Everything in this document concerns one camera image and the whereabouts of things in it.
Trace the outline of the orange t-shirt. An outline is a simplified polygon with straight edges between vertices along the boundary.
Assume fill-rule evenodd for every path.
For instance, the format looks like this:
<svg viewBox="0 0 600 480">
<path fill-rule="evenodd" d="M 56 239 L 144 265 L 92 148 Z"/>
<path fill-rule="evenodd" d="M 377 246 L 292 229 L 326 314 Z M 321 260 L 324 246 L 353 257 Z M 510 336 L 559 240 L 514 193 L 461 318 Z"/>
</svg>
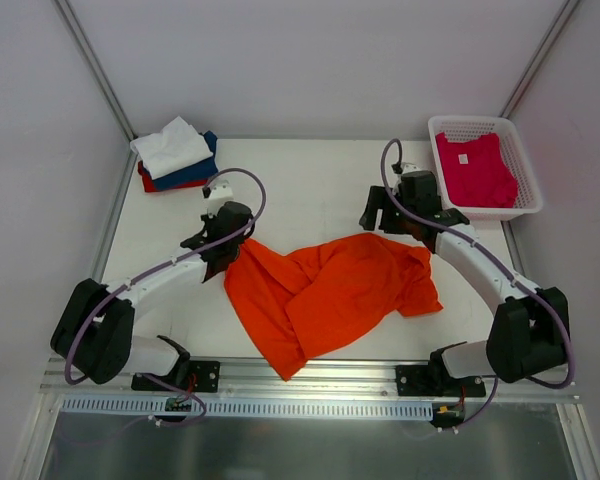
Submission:
<svg viewBox="0 0 600 480">
<path fill-rule="evenodd" d="M 372 233 L 287 255 L 247 240 L 224 288 L 249 338 L 284 381 L 392 312 L 416 317 L 443 309 L 430 252 Z"/>
</svg>

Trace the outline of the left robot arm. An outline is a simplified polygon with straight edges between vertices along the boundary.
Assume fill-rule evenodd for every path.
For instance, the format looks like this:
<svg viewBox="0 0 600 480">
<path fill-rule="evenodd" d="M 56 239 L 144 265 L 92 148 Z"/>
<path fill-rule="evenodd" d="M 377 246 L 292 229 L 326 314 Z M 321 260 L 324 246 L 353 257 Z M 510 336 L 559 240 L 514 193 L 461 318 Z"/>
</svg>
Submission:
<svg viewBox="0 0 600 480">
<path fill-rule="evenodd" d="M 118 286 L 87 278 L 76 285 L 52 335 L 52 350 L 65 360 L 69 385 L 105 384 L 129 372 L 177 390 L 188 381 L 189 352 L 165 335 L 134 333 L 136 321 L 179 291 L 227 270 L 254 230 L 256 216 L 227 201 L 202 216 L 204 227 L 184 240 L 170 259 Z"/>
</svg>

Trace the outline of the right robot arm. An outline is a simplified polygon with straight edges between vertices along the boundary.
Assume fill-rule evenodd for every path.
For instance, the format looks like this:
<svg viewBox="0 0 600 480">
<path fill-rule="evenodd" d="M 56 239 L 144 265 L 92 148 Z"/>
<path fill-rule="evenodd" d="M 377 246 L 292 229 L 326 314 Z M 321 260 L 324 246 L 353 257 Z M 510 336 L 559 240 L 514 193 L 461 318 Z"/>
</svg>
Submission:
<svg viewBox="0 0 600 480">
<path fill-rule="evenodd" d="M 575 362 L 565 294 L 541 288 L 484 246 L 463 213 L 442 207 L 433 173 L 403 173 L 394 187 L 371 187 L 359 224 L 423 243 L 469 283 L 493 316 L 486 340 L 431 354 L 427 381 L 435 393 L 450 395 L 468 377 L 529 380 L 555 390 L 571 384 Z"/>
</svg>

